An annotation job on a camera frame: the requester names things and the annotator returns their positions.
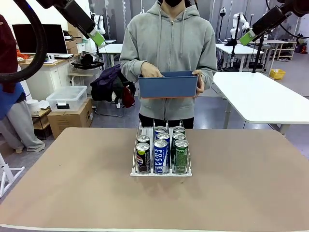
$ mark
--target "soda can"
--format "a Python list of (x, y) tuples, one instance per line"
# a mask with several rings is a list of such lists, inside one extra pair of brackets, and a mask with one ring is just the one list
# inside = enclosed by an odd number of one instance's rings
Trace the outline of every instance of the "soda can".
[(185, 135), (182, 133), (173, 133), (172, 136), (172, 145), (171, 145), (171, 149), (170, 149), (170, 159), (171, 159), (171, 164), (174, 164), (175, 161), (175, 153), (176, 153), (176, 146), (175, 146), (175, 142), (179, 139), (185, 139)]
[(174, 128), (173, 128), (173, 134), (174, 134), (174, 133), (182, 133), (182, 134), (185, 134), (185, 128), (184, 128), (184, 127), (181, 127), (181, 126), (174, 127)]
[(161, 127), (161, 126), (158, 126), (158, 127), (155, 127), (154, 128), (154, 140), (157, 140), (157, 135), (159, 133), (163, 133), (163, 132), (166, 132), (166, 128), (165, 127)]
[(159, 139), (154, 142), (154, 173), (165, 174), (169, 167), (167, 163), (168, 143)]
[(168, 161), (168, 165), (170, 167), (170, 139), (169, 139), (169, 134), (163, 132), (163, 133), (159, 133), (157, 135), (157, 139), (163, 139), (168, 143), (168, 156), (167, 156), (167, 161)]
[(137, 137), (137, 143), (147, 143), (150, 145), (150, 138), (147, 135), (140, 135), (139, 137)]
[(177, 174), (185, 174), (187, 168), (187, 157), (189, 143), (184, 139), (179, 139), (175, 142), (176, 154), (174, 170)]
[(136, 145), (136, 158), (139, 173), (150, 172), (150, 146), (147, 143), (139, 143)]

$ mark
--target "gray sweatpants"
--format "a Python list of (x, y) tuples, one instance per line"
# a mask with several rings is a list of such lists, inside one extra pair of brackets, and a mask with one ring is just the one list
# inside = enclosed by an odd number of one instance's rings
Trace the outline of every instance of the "gray sweatpants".
[(33, 122), (26, 101), (14, 104), (5, 118), (0, 121), (0, 133), (13, 149), (42, 151), (45, 143), (34, 135)]

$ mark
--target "person's right hand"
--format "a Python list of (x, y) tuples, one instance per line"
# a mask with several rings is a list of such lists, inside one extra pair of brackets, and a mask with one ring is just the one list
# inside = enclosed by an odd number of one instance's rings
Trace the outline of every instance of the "person's right hand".
[(160, 70), (155, 65), (148, 62), (144, 62), (140, 70), (143, 77), (163, 77)]

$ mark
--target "blue can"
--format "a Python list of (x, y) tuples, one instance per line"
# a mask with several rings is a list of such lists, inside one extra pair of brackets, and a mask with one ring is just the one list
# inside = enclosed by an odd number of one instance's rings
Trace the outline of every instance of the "blue can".
[(157, 140), (158, 138), (157, 138), (157, 135), (159, 134), (159, 133), (163, 133), (163, 132), (166, 132), (166, 128), (165, 127), (161, 127), (161, 126), (158, 126), (158, 127), (155, 127), (154, 128), (154, 140)]
[(163, 139), (168, 143), (168, 165), (170, 167), (170, 138), (169, 138), (169, 134), (163, 132), (163, 133), (159, 133), (157, 136), (157, 139)]
[(154, 142), (154, 173), (165, 174), (169, 170), (168, 143), (159, 139)]

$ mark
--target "zipper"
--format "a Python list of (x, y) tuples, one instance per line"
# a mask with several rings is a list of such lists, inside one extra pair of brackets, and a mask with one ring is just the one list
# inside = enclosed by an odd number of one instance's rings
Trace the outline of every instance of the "zipper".
[[(173, 40), (173, 25), (174, 25), (174, 21), (172, 20), (170, 22), (170, 24), (171, 24), (172, 30), (171, 30), (171, 35), (170, 35), (169, 71), (170, 71), (170, 63), (171, 63), (171, 60), (172, 60), (172, 42), (173, 42), (172, 40)], [(164, 100), (164, 121), (166, 120), (166, 104), (167, 104), (167, 101), (168, 101), (168, 99), (165, 98), (165, 100)]]

